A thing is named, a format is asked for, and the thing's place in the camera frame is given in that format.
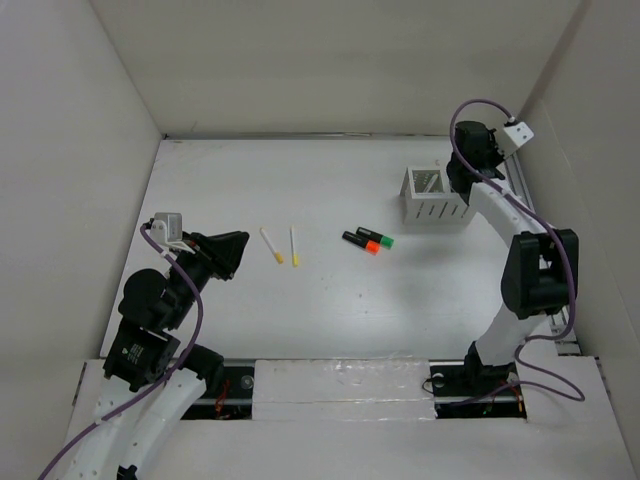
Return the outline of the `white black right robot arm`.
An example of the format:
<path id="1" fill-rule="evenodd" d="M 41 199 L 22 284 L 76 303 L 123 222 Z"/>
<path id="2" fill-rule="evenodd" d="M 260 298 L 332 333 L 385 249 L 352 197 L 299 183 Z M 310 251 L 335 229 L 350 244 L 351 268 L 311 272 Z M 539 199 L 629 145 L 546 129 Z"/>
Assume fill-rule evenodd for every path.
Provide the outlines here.
<path id="1" fill-rule="evenodd" d="M 467 402 L 516 385 L 515 366 L 536 329 L 577 299 L 579 239 L 556 229 L 512 191 L 498 167 L 504 162 L 494 131 L 477 121 L 450 125 L 452 154 L 446 173 L 452 190 L 480 214 L 508 248 L 500 281 L 502 305 L 464 358 L 449 389 Z"/>

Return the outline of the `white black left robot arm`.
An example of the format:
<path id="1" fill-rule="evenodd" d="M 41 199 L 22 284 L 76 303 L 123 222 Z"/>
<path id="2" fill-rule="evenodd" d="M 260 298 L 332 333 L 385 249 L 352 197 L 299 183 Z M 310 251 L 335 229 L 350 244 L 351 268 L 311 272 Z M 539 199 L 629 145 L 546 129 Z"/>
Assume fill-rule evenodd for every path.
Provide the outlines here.
<path id="1" fill-rule="evenodd" d="M 201 293 L 212 279 L 234 277 L 248 233 L 185 233 L 160 217 L 140 233 L 170 268 L 139 270 L 125 283 L 94 419 L 75 440 L 67 479 L 145 478 L 187 410 L 222 387 L 223 357 L 194 339 L 182 345 L 171 333 L 191 309 L 202 326 Z"/>

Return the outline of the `white pen pale yellow cap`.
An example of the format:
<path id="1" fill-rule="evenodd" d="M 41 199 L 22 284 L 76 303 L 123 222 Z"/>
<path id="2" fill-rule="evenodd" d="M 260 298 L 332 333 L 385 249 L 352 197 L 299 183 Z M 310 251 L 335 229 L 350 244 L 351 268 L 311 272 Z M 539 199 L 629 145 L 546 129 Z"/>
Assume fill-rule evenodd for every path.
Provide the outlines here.
<path id="1" fill-rule="evenodd" d="M 435 186 L 435 184 L 438 182 L 439 180 L 439 175 L 438 174 L 434 174 L 429 181 L 426 184 L 426 187 L 424 189 L 424 193 L 429 193 L 433 190 L 433 187 Z"/>

